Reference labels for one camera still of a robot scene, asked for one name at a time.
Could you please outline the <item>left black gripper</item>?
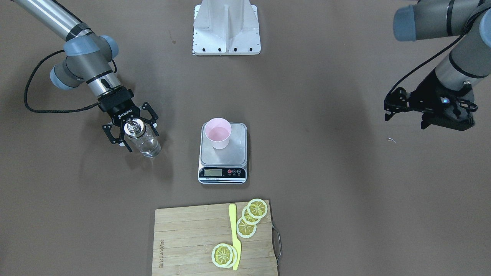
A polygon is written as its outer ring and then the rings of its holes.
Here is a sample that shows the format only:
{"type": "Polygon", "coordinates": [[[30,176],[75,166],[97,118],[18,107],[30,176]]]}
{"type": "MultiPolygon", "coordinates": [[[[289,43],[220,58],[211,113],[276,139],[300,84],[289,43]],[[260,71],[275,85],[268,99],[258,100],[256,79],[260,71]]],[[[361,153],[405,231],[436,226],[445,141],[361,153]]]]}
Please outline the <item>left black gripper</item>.
{"type": "Polygon", "coordinates": [[[384,120],[389,121],[400,112],[422,112],[422,130],[431,125],[465,131],[474,127],[476,111],[472,84],[465,82],[460,90],[445,87],[437,78],[436,70],[412,93],[403,87],[389,92],[384,99],[384,120]]]}

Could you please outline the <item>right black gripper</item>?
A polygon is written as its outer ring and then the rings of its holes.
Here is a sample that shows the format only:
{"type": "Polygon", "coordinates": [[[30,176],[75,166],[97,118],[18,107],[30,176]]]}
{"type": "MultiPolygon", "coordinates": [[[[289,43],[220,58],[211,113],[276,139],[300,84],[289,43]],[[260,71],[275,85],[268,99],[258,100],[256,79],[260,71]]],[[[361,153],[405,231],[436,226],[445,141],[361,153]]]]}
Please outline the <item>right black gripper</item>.
{"type": "Polygon", "coordinates": [[[157,113],[148,102],[144,102],[140,108],[137,107],[132,100],[133,97],[134,94],[131,89],[115,89],[98,98],[100,110],[107,113],[112,120],[111,123],[102,126],[103,132],[112,144],[125,147],[130,153],[133,150],[125,140],[124,128],[121,127],[127,119],[140,118],[140,120],[151,127],[155,136],[160,135],[156,129],[157,113]],[[141,110],[148,112],[151,118],[140,116],[141,110]],[[115,129],[118,129],[118,136],[114,136],[112,133],[115,129]]]}

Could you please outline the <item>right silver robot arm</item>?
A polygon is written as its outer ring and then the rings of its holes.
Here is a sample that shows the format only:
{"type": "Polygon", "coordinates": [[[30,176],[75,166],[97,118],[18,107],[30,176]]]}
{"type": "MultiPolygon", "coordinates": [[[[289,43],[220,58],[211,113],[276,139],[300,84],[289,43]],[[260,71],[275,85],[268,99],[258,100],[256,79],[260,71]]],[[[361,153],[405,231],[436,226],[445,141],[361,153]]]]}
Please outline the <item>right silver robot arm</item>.
{"type": "Polygon", "coordinates": [[[112,144],[146,157],[161,152],[157,140],[157,113],[149,103],[137,106],[133,91],[127,89],[116,75],[115,64],[109,65],[119,53],[117,42],[109,36],[96,35],[91,28],[55,0],[18,0],[17,5],[64,39],[66,58],[50,71],[51,82],[63,90],[86,83],[97,102],[83,110],[98,107],[111,121],[102,126],[112,144]]]}

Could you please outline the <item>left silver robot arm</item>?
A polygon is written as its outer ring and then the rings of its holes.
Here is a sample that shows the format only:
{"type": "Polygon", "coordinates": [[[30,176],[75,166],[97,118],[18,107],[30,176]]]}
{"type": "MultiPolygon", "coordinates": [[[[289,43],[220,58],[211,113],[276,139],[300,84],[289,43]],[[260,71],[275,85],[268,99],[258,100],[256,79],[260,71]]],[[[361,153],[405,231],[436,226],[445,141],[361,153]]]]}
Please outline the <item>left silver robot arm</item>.
{"type": "Polygon", "coordinates": [[[401,112],[421,112],[421,129],[435,125],[458,131],[474,126],[473,88],[491,71],[489,0],[419,0],[395,12],[398,41],[456,37],[438,52],[447,56],[412,92],[395,84],[384,100],[385,121],[401,112]]]}

